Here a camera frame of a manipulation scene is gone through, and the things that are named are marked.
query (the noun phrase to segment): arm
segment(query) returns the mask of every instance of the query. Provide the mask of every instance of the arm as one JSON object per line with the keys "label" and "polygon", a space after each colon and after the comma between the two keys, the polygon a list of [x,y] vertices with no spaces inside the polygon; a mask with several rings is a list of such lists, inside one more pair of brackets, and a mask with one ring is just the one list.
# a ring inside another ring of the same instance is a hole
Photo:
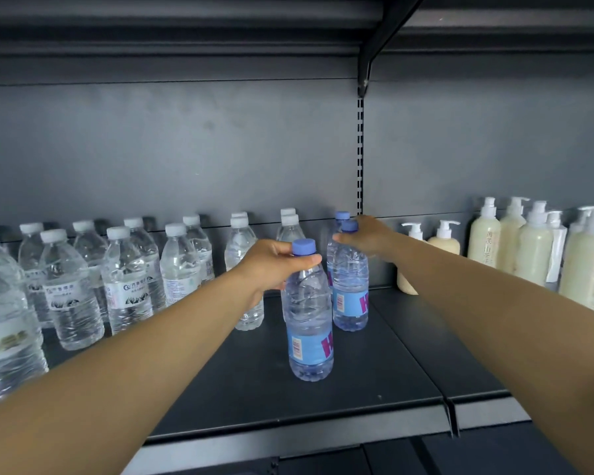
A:
{"label": "arm", "polygon": [[335,238],[395,263],[570,462],[594,474],[594,311],[371,216]]}
{"label": "arm", "polygon": [[261,240],[233,270],[0,404],[0,474],[119,474],[265,289],[321,261]]}

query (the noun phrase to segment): right hand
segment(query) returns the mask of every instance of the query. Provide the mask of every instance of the right hand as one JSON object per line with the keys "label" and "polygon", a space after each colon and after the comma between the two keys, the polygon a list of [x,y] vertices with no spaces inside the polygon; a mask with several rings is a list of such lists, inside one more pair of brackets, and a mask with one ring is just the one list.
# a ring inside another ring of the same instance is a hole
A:
{"label": "right hand", "polygon": [[389,262],[389,247],[395,232],[373,216],[358,215],[356,220],[356,233],[337,233],[333,239],[344,245],[352,245],[368,256],[378,256]]}

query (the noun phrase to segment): blue bottle cap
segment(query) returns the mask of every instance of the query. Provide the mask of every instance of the blue bottle cap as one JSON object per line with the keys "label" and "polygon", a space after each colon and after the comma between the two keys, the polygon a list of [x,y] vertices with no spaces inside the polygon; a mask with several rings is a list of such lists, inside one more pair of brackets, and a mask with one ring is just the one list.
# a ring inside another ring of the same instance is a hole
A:
{"label": "blue bottle cap", "polygon": [[356,220],[343,220],[341,222],[341,231],[345,233],[357,232],[358,222]]}
{"label": "blue bottle cap", "polygon": [[293,242],[293,255],[295,256],[313,255],[316,251],[315,240],[312,238],[302,238]]}

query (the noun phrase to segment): shampoo bottle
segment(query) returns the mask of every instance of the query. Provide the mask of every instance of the shampoo bottle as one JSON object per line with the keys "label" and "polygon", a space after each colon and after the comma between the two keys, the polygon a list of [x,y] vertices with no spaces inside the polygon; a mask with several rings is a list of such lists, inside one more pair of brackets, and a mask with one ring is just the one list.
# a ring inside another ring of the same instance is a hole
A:
{"label": "shampoo bottle", "polygon": [[502,242],[497,252],[497,268],[506,273],[512,273],[515,266],[517,233],[526,224],[526,219],[522,216],[524,207],[521,205],[521,202],[529,200],[530,198],[524,198],[523,196],[511,197],[511,204],[506,210],[506,216],[500,220],[502,226],[500,237]]}
{"label": "shampoo bottle", "polygon": [[581,238],[581,235],[585,230],[587,219],[592,214],[594,206],[580,206],[578,207],[578,210],[578,219],[576,222],[570,223],[570,230],[568,230],[568,242],[566,243],[566,250],[563,254],[564,263],[568,263],[568,259],[570,259],[577,241]]}
{"label": "shampoo bottle", "polygon": [[460,224],[460,222],[454,222],[452,220],[440,220],[440,228],[438,229],[436,236],[427,240],[427,243],[459,255],[460,242],[451,238],[451,228],[449,226],[451,223],[455,223],[456,225]]}
{"label": "shampoo bottle", "polygon": [[594,310],[594,211],[565,262],[559,294]]}
{"label": "shampoo bottle", "polygon": [[527,223],[517,235],[517,253],[513,275],[545,285],[552,252],[552,231],[548,228],[545,201],[535,201]]}
{"label": "shampoo bottle", "polygon": [[497,250],[502,226],[495,217],[495,198],[486,197],[480,217],[471,225],[467,257],[490,267],[497,266]]}
{"label": "shampoo bottle", "polygon": [[[402,225],[404,227],[411,226],[412,228],[409,231],[409,236],[415,238],[416,240],[422,241],[422,230],[420,230],[420,223],[403,223]],[[398,285],[399,290],[403,293],[408,295],[418,295],[418,292],[413,289],[407,279],[401,275],[400,271],[396,277],[396,285]]]}
{"label": "shampoo bottle", "polygon": [[552,251],[550,252],[550,264],[546,283],[556,283],[559,280],[561,271],[561,259],[563,257],[563,246],[566,243],[568,229],[561,224],[561,210],[548,212],[548,228],[552,230]]}

